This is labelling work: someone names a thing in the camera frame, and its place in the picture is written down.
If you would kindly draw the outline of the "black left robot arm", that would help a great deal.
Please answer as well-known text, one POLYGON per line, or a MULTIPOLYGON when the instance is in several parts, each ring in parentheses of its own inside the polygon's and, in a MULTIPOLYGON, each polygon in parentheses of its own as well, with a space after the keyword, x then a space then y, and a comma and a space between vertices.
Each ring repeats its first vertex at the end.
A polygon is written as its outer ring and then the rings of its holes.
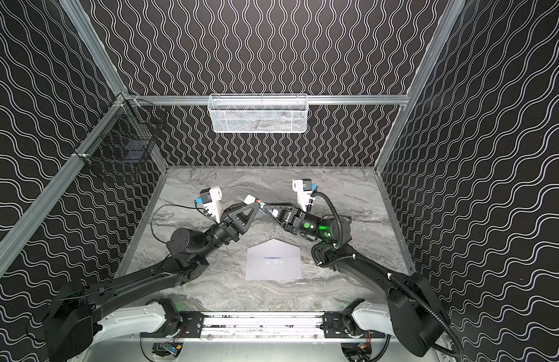
POLYGON ((260 204, 231 205, 222 221, 205 232, 179 228, 167 242, 168 256, 150 267, 96 284, 73 281, 50 303, 42 322, 51 361, 66 361, 85 351, 102 332, 100 321, 112 312, 158 291, 187 284, 208 268, 207 256, 239 241, 248 232, 260 204))

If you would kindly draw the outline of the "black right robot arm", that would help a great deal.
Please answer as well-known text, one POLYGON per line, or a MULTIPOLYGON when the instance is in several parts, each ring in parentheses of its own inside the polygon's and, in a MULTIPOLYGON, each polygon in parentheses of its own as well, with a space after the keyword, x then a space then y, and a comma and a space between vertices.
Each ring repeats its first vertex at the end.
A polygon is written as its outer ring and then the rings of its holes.
POLYGON ((317 217, 288 204, 265 205, 261 212, 293 235, 316 240, 311 256, 320 268, 352 277, 364 287, 381 294, 387 303, 391 334, 410 353, 422 357, 435 349, 459 354, 437 343, 450 330, 450 318, 424 276, 394 271, 350 245, 351 226, 341 216, 317 217))

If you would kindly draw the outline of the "white envelope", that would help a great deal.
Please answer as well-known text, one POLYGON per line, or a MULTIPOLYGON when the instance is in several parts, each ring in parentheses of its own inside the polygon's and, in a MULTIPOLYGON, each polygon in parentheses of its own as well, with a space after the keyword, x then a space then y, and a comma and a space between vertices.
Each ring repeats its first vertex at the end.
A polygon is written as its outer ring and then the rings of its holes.
POLYGON ((246 280, 295 281, 302 278, 301 249, 277 239, 246 251, 246 280))

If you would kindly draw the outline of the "blue white glue stick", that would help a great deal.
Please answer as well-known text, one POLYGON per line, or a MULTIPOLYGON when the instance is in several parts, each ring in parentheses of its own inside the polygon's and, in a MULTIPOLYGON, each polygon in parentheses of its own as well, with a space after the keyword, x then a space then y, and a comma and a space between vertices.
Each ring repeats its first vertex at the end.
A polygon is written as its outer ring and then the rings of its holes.
POLYGON ((246 205, 257 204, 259 208, 264 206, 264 203, 257 197, 253 195, 247 195, 243 201, 246 205))

